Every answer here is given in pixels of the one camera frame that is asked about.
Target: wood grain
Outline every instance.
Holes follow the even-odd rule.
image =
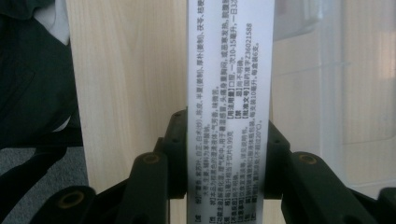
[[[90,185],[126,178],[186,106],[185,1],[67,1]]]

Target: clamp jaw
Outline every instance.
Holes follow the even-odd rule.
[[[187,192],[187,111],[176,112],[153,152],[134,161],[128,179],[96,195],[71,187],[53,195],[31,223],[169,223],[169,200]],[[396,188],[378,200],[348,189],[320,157],[290,152],[290,144],[269,122],[265,199],[282,200],[288,224],[396,223]]]

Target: dark cloth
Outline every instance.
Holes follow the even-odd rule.
[[[53,0],[0,0],[0,149],[50,133],[78,110],[70,46],[33,18]]]

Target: white paper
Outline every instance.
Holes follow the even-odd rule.
[[[262,223],[274,0],[188,2],[188,223]]]

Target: round hole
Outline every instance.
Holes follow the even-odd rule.
[[[149,154],[143,158],[143,161],[147,164],[156,163],[160,160],[160,157],[155,154]]]
[[[361,221],[357,217],[353,216],[346,216],[343,221],[346,224],[361,224]]]
[[[145,214],[138,215],[134,218],[133,224],[149,224],[149,217]]]
[[[65,194],[59,201],[58,207],[62,209],[67,209],[74,207],[84,200],[84,193],[79,190],[73,191],[71,193]]]
[[[303,154],[303,155],[300,155],[298,158],[300,159],[300,161],[305,162],[307,164],[317,163],[317,159],[315,159],[314,157],[309,156],[309,155]]]

